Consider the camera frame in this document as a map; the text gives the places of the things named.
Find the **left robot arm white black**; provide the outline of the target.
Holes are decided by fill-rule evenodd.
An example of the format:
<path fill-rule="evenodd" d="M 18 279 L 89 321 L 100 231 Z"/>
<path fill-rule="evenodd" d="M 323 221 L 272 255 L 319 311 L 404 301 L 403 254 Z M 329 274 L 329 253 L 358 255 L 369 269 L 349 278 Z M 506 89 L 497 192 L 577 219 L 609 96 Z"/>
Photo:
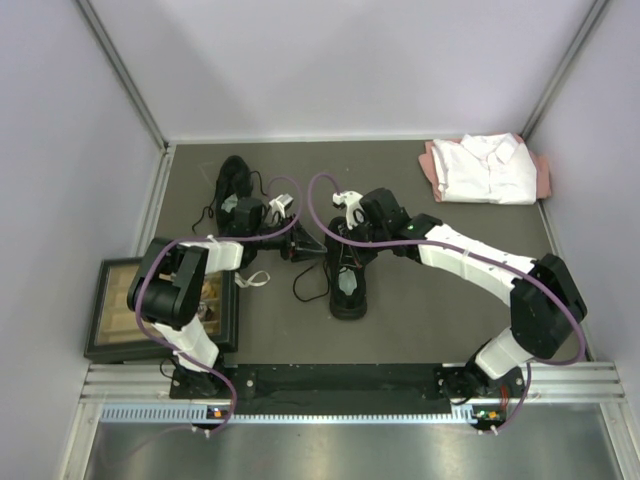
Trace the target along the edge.
<path fill-rule="evenodd" d="M 141 328 L 151 325 L 175 356 L 172 382 L 178 398 L 207 398 L 226 387 L 222 354 L 206 333 L 209 307 L 202 300 L 206 281 L 229 272 L 239 288 L 262 287 L 270 276 L 240 275 L 261 251 L 276 251 L 292 263 L 325 255 L 325 246 L 289 214 L 293 198 L 268 203 L 232 195 L 222 206 L 218 234 L 192 241 L 154 239 L 127 294 L 127 306 Z"/>

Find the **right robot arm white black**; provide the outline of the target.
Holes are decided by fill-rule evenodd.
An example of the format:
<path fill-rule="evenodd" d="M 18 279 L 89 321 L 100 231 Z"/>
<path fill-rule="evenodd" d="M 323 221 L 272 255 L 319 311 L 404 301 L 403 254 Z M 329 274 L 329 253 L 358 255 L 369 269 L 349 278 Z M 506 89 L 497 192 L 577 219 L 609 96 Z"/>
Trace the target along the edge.
<path fill-rule="evenodd" d="M 363 263 L 383 250 L 470 282 L 502 301 L 510 325 L 482 345 L 466 363 L 462 395 L 487 396 L 504 376 L 529 360 L 550 360 L 587 315 L 587 306 L 566 263 L 554 254 L 540 259 L 503 252 L 471 239 L 440 219 L 410 216 L 393 193 L 336 193 L 344 209 L 343 235 L 357 242 Z"/>

